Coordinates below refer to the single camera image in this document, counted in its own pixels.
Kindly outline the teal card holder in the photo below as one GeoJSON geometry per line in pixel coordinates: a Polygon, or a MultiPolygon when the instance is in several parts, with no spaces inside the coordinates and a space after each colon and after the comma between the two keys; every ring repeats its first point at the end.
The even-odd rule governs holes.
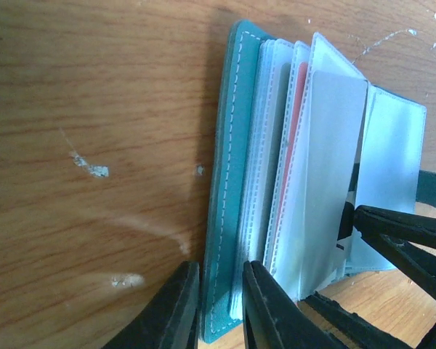
{"type": "Polygon", "coordinates": [[[243,322],[243,264],[259,261],[293,302],[396,267],[353,226],[360,205],[436,208],[421,169],[427,109],[372,84],[321,33],[277,39],[248,20],[228,36],[217,115],[199,335],[243,322]],[[307,62],[276,228],[297,70],[307,62]]]}

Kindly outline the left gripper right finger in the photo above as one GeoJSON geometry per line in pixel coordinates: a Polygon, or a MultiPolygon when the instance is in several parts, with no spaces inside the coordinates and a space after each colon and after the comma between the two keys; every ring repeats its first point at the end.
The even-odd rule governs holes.
{"type": "Polygon", "coordinates": [[[344,348],[306,317],[259,261],[243,264],[243,333],[247,348],[344,348]]]}

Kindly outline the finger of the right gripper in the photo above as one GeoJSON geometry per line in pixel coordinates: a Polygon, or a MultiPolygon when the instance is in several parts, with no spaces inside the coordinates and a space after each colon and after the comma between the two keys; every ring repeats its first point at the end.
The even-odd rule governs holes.
{"type": "Polygon", "coordinates": [[[358,314],[347,312],[338,302],[318,292],[304,301],[360,348],[409,348],[408,344],[378,329],[358,314]]]}
{"type": "Polygon", "coordinates": [[[436,300],[436,218],[360,205],[353,226],[361,238],[436,300]]]}

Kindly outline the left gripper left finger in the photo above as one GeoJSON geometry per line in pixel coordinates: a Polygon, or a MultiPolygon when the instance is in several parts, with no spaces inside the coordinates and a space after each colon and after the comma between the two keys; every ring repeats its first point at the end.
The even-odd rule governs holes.
{"type": "Polygon", "coordinates": [[[105,348],[197,348],[199,264],[184,261],[105,348]]]}

